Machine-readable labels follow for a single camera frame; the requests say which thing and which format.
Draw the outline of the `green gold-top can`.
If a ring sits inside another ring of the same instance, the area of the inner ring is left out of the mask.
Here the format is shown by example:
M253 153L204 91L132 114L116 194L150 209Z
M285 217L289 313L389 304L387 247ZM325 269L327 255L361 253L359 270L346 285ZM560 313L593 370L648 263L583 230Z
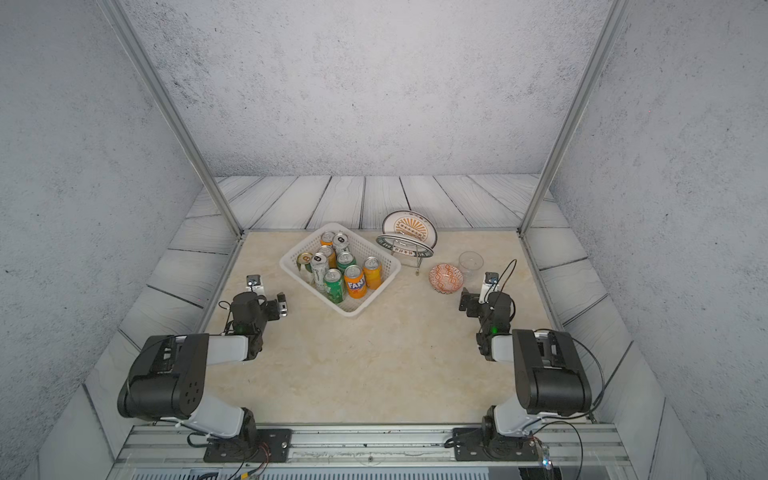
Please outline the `green gold-top can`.
M311 252L302 252L297 256L296 264L302 275L312 273L312 260L314 254Z

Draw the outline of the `white Monster can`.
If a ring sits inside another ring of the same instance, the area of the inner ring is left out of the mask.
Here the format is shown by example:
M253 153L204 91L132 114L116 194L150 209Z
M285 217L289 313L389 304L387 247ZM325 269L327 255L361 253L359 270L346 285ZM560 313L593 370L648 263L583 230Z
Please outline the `white Monster can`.
M310 266L313 274L313 282L314 282L315 288L319 292L325 293L326 292L325 275L329 270L329 261L327 256L322 252L315 253L312 256Z
M333 248L337 256L349 250L349 237L345 232L337 232L335 234Z

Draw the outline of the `green Sprite can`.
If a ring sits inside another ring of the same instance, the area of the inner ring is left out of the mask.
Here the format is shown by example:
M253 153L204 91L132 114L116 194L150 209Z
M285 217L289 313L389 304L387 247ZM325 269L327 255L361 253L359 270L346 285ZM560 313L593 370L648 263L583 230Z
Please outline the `green Sprite can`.
M334 304L344 301L345 282L343 274L338 269L329 269L323 279L327 298Z

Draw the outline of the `white plastic basket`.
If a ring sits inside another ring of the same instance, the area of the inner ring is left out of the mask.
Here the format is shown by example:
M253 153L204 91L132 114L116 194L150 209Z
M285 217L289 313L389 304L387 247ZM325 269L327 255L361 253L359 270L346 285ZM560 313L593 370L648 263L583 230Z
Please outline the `white plastic basket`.
M343 232L349 237L349 248L357 260L365 260L369 256L376 257L382 264L382 285L375 291L369 291L361 299L347 297L340 304L334 304L313 285L307 283L299 274L296 260L301 253L315 253L321 246L320 238L325 231ZM309 294L318 298L324 305L336 313L352 318L369 307L384 290L393 282L401 270L401 262L388 250L363 238L356 231L350 230L339 223L327 223L309 234L304 240L291 247L279 260L279 265L284 272L299 283Z

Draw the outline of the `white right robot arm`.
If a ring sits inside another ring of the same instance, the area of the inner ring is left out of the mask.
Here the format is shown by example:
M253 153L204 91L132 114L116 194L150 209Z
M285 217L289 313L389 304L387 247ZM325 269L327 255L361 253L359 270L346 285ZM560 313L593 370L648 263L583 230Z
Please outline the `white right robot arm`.
M535 439L546 420L568 421L591 414L601 395L592 391L577 341L552 329L514 329L516 305L506 293L463 290L459 309L479 321L476 343L485 360L514 368L516 396L493 405L479 428L479 445L499 458Z

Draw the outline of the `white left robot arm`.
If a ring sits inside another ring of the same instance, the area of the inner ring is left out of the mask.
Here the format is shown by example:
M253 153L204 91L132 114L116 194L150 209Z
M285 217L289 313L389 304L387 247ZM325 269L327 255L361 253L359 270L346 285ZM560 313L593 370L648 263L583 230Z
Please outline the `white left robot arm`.
M208 448L232 448L243 456L260 450L253 413L205 391L207 368L253 361L261 353L267 324L288 313L282 292L272 300L253 291L229 303L224 331L149 337L131 365L117 397L124 418L182 425L207 438Z

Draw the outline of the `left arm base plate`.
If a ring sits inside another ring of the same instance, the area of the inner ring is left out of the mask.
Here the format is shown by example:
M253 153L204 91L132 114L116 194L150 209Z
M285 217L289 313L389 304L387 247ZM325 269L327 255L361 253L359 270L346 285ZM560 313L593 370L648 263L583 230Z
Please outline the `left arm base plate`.
M205 463L286 463L293 431L284 428L246 429L231 439L212 438Z

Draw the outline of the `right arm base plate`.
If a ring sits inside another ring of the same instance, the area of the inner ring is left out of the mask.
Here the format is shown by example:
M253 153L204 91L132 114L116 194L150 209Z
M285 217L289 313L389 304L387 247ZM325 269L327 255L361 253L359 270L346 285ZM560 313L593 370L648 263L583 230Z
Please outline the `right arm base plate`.
M458 462L540 461L534 441L489 433L480 427L454 428L443 447L452 450Z

